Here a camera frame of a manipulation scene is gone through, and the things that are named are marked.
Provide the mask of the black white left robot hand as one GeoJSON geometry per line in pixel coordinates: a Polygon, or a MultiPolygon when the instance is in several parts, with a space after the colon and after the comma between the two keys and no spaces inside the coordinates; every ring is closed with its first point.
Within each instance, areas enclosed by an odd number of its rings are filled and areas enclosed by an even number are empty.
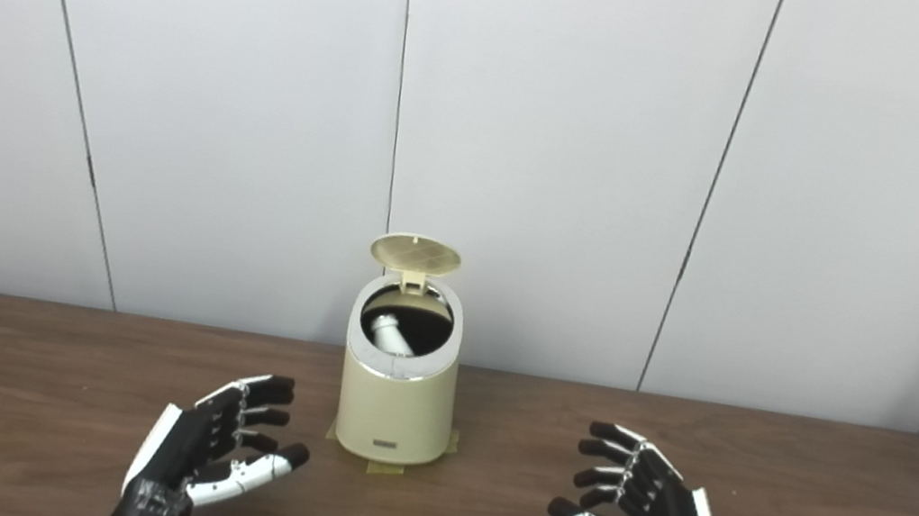
{"type": "Polygon", "coordinates": [[[193,516],[293,474],[309,448],[281,447],[256,427],[284,427],[292,377],[234,378],[188,407],[168,404],[124,474],[109,516],[193,516]]]}

